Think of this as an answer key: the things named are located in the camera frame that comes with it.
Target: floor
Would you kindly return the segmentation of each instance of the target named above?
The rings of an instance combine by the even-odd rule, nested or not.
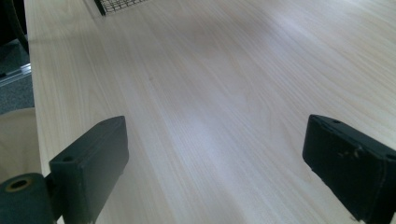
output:
[[[0,47],[0,115],[35,106],[29,63],[18,40]]]

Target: wood grain surface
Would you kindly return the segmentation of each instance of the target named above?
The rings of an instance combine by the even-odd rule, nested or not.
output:
[[[396,148],[394,1],[25,7],[43,172],[126,117],[131,159],[98,223],[356,223],[302,159],[308,116]]]

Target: light wood tabletop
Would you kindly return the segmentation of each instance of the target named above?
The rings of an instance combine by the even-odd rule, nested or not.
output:
[[[126,118],[130,160],[97,223],[356,223],[302,159],[308,116],[396,148],[395,1],[25,8],[44,174]]]

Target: wire mesh basket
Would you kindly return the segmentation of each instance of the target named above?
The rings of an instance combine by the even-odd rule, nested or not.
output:
[[[102,16],[125,7],[130,7],[146,0],[94,0]]]

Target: table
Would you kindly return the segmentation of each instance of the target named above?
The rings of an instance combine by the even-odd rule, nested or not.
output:
[[[97,223],[355,223],[302,159],[308,116],[396,148],[393,1],[25,7],[44,174],[126,117],[131,159]]]

